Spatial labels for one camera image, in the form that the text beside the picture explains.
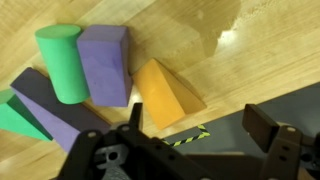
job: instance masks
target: orange foam block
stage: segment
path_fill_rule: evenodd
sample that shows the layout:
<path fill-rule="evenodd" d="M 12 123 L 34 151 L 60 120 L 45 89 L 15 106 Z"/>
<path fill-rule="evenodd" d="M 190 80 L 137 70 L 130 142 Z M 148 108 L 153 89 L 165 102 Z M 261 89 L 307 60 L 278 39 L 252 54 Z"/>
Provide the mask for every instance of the orange foam block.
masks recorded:
<path fill-rule="evenodd" d="M 144 104 L 159 129 L 206 106 L 155 59 L 133 75 Z"/>

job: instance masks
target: green foam block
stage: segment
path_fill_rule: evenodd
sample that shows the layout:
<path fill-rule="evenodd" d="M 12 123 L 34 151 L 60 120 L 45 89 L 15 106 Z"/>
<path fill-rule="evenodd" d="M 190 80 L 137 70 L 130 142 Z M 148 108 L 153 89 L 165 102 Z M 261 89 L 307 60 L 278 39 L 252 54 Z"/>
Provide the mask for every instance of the green foam block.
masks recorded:
<path fill-rule="evenodd" d="M 0 92 L 0 129 L 49 141 L 52 136 L 11 89 Z"/>
<path fill-rule="evenodd" d="M 75 25 L 52 25 L 35 33 L 54 91 L 64 104 L 90 96 L 76 44 L 80 34 L 81 28 Z"/>

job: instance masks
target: green cylinder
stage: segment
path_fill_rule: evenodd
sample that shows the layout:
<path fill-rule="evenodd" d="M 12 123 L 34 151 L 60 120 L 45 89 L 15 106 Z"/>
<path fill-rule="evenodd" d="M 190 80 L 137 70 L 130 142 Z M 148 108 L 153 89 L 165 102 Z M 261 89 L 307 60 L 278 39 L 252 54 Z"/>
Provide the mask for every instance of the green cylinder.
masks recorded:
<path fill-rule="evenodd" d="M 64 104 L 80 103 L 90 96 L 77 48 L 80 34 L 81 28 L 75 25 L 53 25 L 35 33 L 54 91 Z"/>

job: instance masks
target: purple rectangular block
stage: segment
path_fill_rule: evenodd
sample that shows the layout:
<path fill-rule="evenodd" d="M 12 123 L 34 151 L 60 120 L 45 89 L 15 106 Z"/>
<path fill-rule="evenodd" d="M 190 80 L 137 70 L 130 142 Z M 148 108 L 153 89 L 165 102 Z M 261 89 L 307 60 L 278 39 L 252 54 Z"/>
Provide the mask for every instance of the purple rectangular block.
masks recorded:
<path fill-rule="evenodd" d="M 109 130 L 110 125 L 84 105 L 60 103 L 50 80 L 32 68 L 22 72 L 11 87 L 66 152 L 80 132 L 97 129 L 107 133 Z"/>
<path fill-rule="evenodd" d="M 132 88 L 127 27 L 90 26 L 77 44 L 93 103 L 127 107 Z"/>

